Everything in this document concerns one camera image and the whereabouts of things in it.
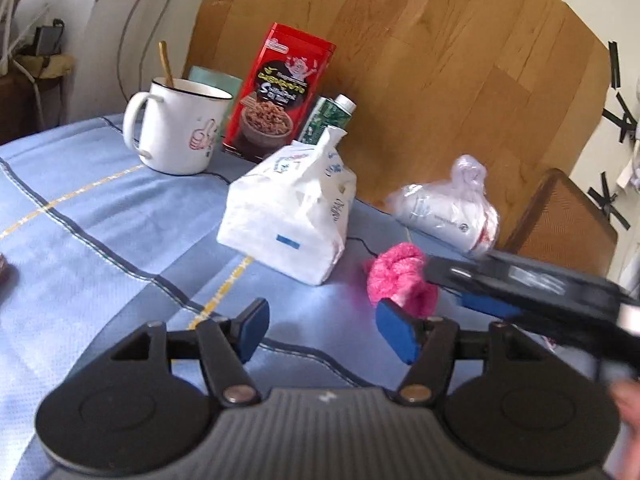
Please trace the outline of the person's right hand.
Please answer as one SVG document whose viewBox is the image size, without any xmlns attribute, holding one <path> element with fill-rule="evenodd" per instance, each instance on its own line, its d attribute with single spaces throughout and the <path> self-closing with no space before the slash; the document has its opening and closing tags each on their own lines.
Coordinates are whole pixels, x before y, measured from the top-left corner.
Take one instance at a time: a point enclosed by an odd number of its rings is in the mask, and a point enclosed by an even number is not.
<svg viewBox="0 0 640 480">
<path fill-rule="evenodd" d="M 620 418 L 630 428 L 625 458 L 619 479 L 638 480 L 640 474 L 640 386 L 632 380 L 616 382 L 611 387 L 612 398 L 620 412 Z"/>
</svg>

